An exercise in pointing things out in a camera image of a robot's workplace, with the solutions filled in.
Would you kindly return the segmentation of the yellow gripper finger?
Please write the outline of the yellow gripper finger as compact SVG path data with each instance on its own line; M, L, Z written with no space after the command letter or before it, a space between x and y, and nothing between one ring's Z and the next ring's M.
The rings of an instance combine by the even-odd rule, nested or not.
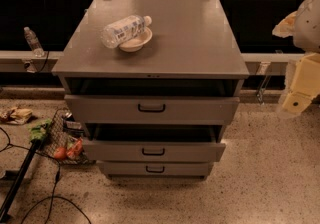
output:
M320 94L320 54L308 53L290 60L285 75L285 89L276 113L280 118L294 118L305 111Z
M272 30L272 34L281 38L292 36L294 33L295 18L296 11L287 15L280 23L278 23Z

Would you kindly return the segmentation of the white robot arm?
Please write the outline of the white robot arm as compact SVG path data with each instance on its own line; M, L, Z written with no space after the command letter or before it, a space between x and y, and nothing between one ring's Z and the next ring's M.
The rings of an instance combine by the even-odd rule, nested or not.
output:
M299 116L320 94L320 0L304 0L297 11L274 27L272 34L292 36L294 45L305 51L298 61L287 65L285 91L276 110L280 118L289 119Z

